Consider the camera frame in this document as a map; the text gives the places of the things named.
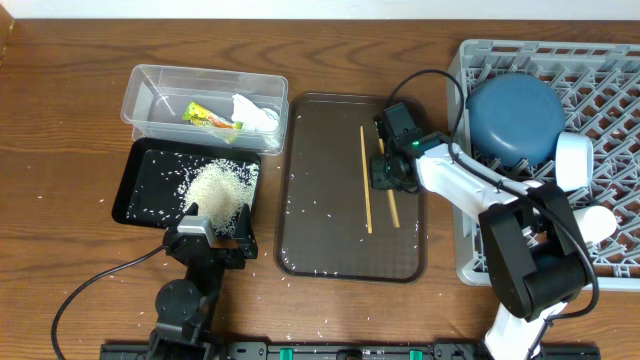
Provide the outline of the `wooden chopstick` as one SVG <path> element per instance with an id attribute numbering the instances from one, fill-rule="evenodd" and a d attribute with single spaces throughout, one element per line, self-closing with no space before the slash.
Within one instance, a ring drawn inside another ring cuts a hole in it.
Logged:
<path id="1" fill-rule="evenodd" d="M 384 141 L 381 138 L 378 138 L 378 146 L 379 146 L 380 153 L 384 154 L 384 150 L 385 150 Z M 389 202 L 389 209 L 390 209 L 393 227 L 396 229 L 400 228 L 400 221 L 399 221 L 399 216 L 397 212 L 396 199 L 395 199 L 394 192 L 392 189 L 387 189 L 386 193 L 387 193 L 387 198 Z"/>
<path id="2" fill-rule="evenodd" d="M 366 210 L 366 222 L 367 222 L 367 232 L 368 234 L 373 233 L 373 223 L 372 223 L 372 213 L 371 213 L 371 200 L 370 200 L 370 189 L 369 189 L 369 173 L 368 173 L 368 162 L 367 162 L 367 154 L 366 154 L 366 140 L 364 135 L 364 127 L 361 125 L 359 127 L 360 134 L 360 149 L 361 149 L 361 163 L 362 163 L 362 174 L 363 174 L 363 187 L 364 187 L 364 198 L 365 198 L 365 210 Z"/>

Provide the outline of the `pile of rice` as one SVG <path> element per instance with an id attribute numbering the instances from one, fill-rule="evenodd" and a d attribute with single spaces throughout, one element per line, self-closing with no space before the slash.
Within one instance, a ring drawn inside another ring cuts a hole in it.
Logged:
<path id="1" fill-rule="evenodd" d="M 187 168 L 185 180 L 177 189 L 180 208 L 186 211 L 196 203 L 197 215 L 208 217 L 218 236 L 231 237 L 242 207 L 252 208 L 259 170 L 256 163 L 228 159 Z"/>

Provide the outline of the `yellow green snack wrapper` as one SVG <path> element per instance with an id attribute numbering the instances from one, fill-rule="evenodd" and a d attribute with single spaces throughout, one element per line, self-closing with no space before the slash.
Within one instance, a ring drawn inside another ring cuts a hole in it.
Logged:
<path id="1" fill-rule="evenodd" d="M 215 136 L 227 144 L 233 143 L 238 137 L 237 131 L 243 128 L 242 122 L 219 116 L 196 102 L 187 105 L 182 119 L 195 126 L 222 129 L 222 132 L 215 133 Z"/>

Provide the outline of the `white napkin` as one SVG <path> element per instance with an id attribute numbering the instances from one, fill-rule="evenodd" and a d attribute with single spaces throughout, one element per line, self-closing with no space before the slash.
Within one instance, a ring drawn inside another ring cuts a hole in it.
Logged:
<path id="1" fill-rule="evenodd" d="M 271 147 L 281 145 L 281 141 L 272 135 L 280 124 L 280 117 L 274 110 L 259 108 L 240 94 L 234 94 L 232 99 L 233 114 L 231 120 L 234 123 L 240 123 L 242 130 L 260 132 L 265 142 Z"/>

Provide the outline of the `dark blue plate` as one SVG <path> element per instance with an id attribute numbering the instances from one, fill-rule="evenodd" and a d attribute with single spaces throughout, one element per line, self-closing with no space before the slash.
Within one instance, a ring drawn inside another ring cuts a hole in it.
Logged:
<path id="1" fill-rule="evenodd" d="M 555 91 L 527 74 L 509 73 L 483 82 L 469 96 L 467 109 L 472 145 L 505 167 L 523 159 L 531 166 L 547 161 L 565 126 Z"/>

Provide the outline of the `light blue bowl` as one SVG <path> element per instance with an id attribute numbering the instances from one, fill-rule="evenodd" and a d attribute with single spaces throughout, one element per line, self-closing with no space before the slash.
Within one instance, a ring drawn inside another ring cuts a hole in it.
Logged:
<path id="1" fill-rule="evenodd" d="M 555 153 L 555 178 L 565 192 L 588 186 L 593 177 L 594 153 L 587 136 L 561 132 Z"/>

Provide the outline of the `white cup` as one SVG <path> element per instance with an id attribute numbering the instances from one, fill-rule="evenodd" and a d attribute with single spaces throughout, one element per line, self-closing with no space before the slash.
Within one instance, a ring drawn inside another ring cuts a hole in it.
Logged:
<path id="1" fill-rule="evenodd" d="M 586 245 L 600 243 L 616 231 L 616 217 L 604 206 L 596 205 L 575 210 L 573 215 Z"/>

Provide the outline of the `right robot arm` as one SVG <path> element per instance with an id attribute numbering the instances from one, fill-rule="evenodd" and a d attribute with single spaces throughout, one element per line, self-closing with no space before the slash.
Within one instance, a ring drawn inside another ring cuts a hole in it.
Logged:
<path id="1" fill-rule="evenodd" d="M 469 157 L 440 133 L 381 130 L 370 160 L 374 189 L 437 193 L 480 226 L 491 286 L 500 301 L 485 346 L 494 359 L 530 359 L 568 302 L 599 286 L 575 215 L 554 184 L 514 182 Z"/>

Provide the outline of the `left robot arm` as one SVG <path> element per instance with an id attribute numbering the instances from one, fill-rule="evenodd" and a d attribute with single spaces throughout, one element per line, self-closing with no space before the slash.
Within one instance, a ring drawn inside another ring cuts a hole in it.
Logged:
<path id="1" fill-rule="evenodd" d="M 166 254 L 186 267 L 182 279 L 166 283 L 155 299 L 158 315 L 145 355 L 151 360 L 224 359 L 224 342 L 211 333 L 223 276 L 228 269 L 242 270 L 255 259 L 258 246 L 251 226 L 251 209 L 241 206 L 232 239 L 233 248 L 216 248 L 215 232 L 206 216 L 192 205 L 163 237 Z"/>

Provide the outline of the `grey dishwasher rack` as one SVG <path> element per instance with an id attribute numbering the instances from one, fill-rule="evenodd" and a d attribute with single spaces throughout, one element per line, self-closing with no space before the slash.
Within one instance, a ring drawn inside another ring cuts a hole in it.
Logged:
<path id="1" fill-rule="evenodd" d="M 603 291 L 639 289 L 639 48 L 629 44 L 470 39 L 448 67 L 470 94 L 506 73 L 549 85 L 565 111 L 565 129 L 591 139 L 589 186 L 568 195 L 575 209 L 601 205 L 614 233 L 589 245 Z"/>

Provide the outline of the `black plastic tray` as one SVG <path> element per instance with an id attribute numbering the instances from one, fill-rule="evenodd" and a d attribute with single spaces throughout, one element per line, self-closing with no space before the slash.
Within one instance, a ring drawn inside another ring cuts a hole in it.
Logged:
<path id="1" fill-rule="evenodd" d="M 121 224 L 166 228 L 184 215 L 177 189 L 184 170 L 203 162 L 228 159 L 261 165 L 252 152 L 152 138 L 134 142 L 113 204 L 112 218 Z"/>

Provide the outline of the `dark brown serving tray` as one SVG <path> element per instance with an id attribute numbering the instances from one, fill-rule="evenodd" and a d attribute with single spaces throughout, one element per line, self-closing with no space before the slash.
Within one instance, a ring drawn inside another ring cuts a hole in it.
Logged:
<path id="1" fill-rule="evenodd" d="M 374 118 L 378 96 L 308 93 L 292 110 L 285 151 L 278 267 L 301 277 L 410 283 L 427 265 L 423 194 L 394 192 L 400 228 L 387 193 L 370 190 L 368 234 L 359 127 L 366 154 L 379 153 Z"/>

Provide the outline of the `clear plastic bin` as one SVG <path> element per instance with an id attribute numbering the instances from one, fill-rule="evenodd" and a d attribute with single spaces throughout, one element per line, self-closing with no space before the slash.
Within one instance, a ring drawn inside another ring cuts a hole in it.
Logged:
<path id="1" fill-rule="evenodd" d="M 182 119 L 190 102 L 231 119 L 234 94 L 279 115 L 280 124 L 272 135 L 281 141 L 280 146 L 269 146 L 260 132 L 242 129 L 237 131 L 237 139 L 227 144 L 215 136 L 222 129 L 199 127 Z M 141 64 L 132 70 L 121 119 L 134 128 L 135 139 L 149 137 L 278 155 L 287 130 L 287 95 L 287 79 L 278 75 Z"/>

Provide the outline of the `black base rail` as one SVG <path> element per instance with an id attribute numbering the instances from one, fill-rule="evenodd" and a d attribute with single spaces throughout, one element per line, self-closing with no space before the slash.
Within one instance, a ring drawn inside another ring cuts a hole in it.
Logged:
<path id="1" fill-rule="evenodd" d="M 161 345 L 154 349 L 141 344 L 104 344 L 100 360 L 219 359 L 219 360 L 479 360 L 489 359 L 482 345 L 435 343 L 425 346 L 358 345 L 267 345 L 235 342 L 215 350 Z"/>

